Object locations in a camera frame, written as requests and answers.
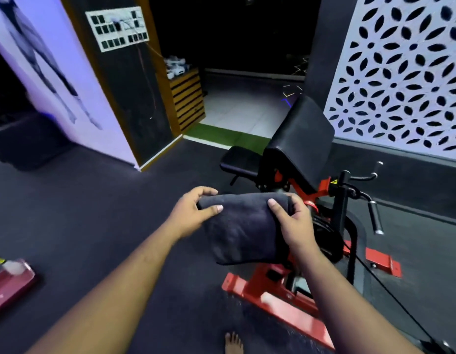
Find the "white decorative panel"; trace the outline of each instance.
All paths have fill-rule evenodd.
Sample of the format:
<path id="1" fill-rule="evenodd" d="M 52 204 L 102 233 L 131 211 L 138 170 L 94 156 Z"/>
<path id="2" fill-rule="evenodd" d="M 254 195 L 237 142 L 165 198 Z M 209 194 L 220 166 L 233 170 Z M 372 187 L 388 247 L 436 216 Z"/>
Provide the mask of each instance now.
<path id="1" fill-rule="evenodd" d="M 456 0 L 358 0 L 325 115 L 337 137 L 456 160 Z"/>
<path id="2" fill-rule="evenodd" d="M 149 41 L 141 7 L 85 12 L 101 52 Z"/>

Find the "electrical panel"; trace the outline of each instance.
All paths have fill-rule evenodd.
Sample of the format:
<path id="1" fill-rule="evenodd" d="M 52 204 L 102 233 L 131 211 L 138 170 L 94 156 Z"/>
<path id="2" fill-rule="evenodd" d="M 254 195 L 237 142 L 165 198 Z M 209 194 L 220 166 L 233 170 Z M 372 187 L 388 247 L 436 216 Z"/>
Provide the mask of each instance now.
<path id="1" fill-rule="evenodd" d="M 141 7 L 85 12 L 101 52 L 149 41 Z"/>

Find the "patterned wall panel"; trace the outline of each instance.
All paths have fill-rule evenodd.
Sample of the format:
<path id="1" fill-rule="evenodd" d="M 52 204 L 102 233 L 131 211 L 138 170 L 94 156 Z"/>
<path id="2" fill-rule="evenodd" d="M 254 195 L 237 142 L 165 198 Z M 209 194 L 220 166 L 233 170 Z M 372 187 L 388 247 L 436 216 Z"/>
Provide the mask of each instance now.
<path id="1" fill-rule="evenodd" d="M 337 137 L 456 160 L 456 0 L 358 0 L 325 115 Z"/>

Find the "preacher curl machine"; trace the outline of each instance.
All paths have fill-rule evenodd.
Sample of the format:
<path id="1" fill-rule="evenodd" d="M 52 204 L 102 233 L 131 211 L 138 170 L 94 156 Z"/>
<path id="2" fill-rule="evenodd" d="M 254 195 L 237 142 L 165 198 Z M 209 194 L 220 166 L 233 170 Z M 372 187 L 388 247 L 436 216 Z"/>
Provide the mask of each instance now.
<path id="1" fill-rule="evenodd" d="M 377 178 L 382 163 L 377 162 L 368 177 L 354 177 L 344 170 L 338 177 L 322 180 L 333 137 L 334 129 L 321 109 L 311 98 L 302 94 L 262 156 L 246 148 L 234 146 L 223 156 L 220 167 L 235 175 L 231 185 L 238 177 L 244 177 L 253 181 L 261 192 L 287 192 L 293 187 L 311 209 L 315 240 L 321 251 L 333 263 L 341 261 L 344 256 L 349 257 L 346 278 L 356 290 L 370 300 L 370 278 L 375 277 L 430 340 L 414 339 L 402 332 L 406 338 L 425 353 L 454 353 L 446 342 L 432 338 L 369 269 L 375 267 L 390 275 L 399 278 L 402 276 L 398 262 L 386 254 L 366 247 L 366 230 L 359 219 L 347 209 L 349 199 L 365 199 L 375 234 L 384 235 L 376 202 L 351 184 Z M 322 201 L 320 198 L 323 196 L 334 197 L 333 205 Z M 344 240 L 345 230 L 351 241 Z M 222 287 L 225 291 L 257 305 L 326 348 L 334 350 L 326 327 L 319 318 L 318 308 L 308 284 L 291 254 L 280 263 L 258 264 L 249 281 L 229 273 Z"/>

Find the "black padded seat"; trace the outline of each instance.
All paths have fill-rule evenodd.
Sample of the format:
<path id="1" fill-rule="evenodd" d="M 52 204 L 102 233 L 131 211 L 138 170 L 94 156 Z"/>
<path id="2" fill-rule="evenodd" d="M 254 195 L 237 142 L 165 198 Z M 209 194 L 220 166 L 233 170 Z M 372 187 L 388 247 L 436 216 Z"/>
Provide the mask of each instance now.
<path id="1" fill-rule="evenodd" d="M 302 94 L 267 145 L 260 181 L 272 179 L 275 169 L 293 178 L 309 194 L 318 191 L 335 130 L 314 100 Z"/>
<path id="2" fill-rule="evenodd" d="M 261 155 L 240 146 L 231 147 L 220 162 L 220 168 L 234 175 L 256 181 Z"/>

